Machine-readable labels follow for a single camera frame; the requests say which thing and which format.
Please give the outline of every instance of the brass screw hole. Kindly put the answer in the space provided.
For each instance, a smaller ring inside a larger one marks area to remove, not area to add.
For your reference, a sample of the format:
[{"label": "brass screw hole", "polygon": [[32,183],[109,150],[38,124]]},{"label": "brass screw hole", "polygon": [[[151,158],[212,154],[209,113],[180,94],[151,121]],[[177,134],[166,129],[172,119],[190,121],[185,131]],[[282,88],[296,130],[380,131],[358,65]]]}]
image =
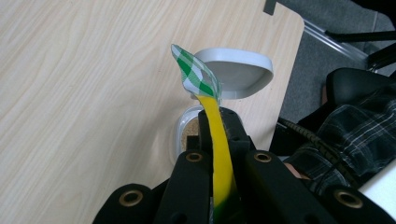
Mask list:
[{"label": "brass screw hole", "polygon": [[348,206],[351,208],[362,208],[363,207],[363,201],[360,198],[358,198],[357,196],[355,196],[347,191],[338,189],[334,192],[334,197],[339,203],[341,203],[345,206]]},{"label": "brass screw hole", "polygon": [[202,155],[196,152],[192,152],[186,156],[186,159],[188,161],[197,162],[202,160]]},{"label": "brass screw hole", "polygon": [[143,199],[143,193],[140,190],[133,189],[124,192],[119,199],[122,206],[132,207],[139,204]]},{"label": "brass screw hole", "polygon": [[256,155],[254,155],[254,159],[260,162],[269,162],[272,158],[267,154],[257,153]]}]

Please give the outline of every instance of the white lid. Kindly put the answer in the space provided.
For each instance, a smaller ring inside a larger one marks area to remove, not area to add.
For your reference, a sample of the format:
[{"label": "white lid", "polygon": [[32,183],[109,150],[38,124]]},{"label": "white lid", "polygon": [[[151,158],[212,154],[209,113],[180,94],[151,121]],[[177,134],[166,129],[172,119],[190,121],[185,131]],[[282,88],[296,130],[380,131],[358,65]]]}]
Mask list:
[{"label": "white lid", "polygon": [[241,49],[203,49],[195,54],[221,83],[222,99],[241,99],[264,88],[273,78],[271,60]]}]

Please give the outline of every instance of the open container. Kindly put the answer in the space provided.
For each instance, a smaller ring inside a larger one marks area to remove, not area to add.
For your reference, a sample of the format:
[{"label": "open container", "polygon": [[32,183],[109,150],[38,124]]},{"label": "open container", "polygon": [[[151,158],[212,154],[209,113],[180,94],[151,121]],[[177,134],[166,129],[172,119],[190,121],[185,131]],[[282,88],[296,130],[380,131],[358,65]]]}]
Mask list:
[{"label": "open container", "polygon": [[[203,49],[195,54],[213,72],[221,83],[221,99],[236,100],[260,91],[273,78],[271,60],[259,53],[241,49]],[[188,108],[177,121],[176,153],[183,151],[181,136],[186,125],[203,110],[200,105]]]}]

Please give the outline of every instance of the brown granular content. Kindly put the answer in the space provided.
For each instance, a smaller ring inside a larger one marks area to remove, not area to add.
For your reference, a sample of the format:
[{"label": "brown granular content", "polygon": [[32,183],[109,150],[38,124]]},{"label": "brown granular content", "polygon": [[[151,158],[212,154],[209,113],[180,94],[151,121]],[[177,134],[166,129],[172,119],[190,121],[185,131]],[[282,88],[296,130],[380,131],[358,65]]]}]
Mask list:
[{"label": "brown granular content", "polygon": [[199,132],[199,123],[198,118],[190,120],[187,123],[186,127],[181,134],[181,150],[185,151],[187,148],[187,136],[189,135],[198,135]]}]

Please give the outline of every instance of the yellow strip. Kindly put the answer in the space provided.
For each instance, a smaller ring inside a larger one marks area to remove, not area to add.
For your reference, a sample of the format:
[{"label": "yellow strip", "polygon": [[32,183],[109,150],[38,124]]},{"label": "yellow strip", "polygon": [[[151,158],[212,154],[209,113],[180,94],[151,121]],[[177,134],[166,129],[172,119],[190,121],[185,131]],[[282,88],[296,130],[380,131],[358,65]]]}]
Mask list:
[{"label": "yellow strip", "polygon": [[218,102],[216,99],[207,96],[198,95],[197,98],[204,107],[209,120],[210,134],[213,142],[213,200],[216,213],[216,208],[222,207],[219,205],[225,203],[230,195],[236,193],[236,185],[233,179],[233,164],[231,162],[227,136],[224,131]]}]

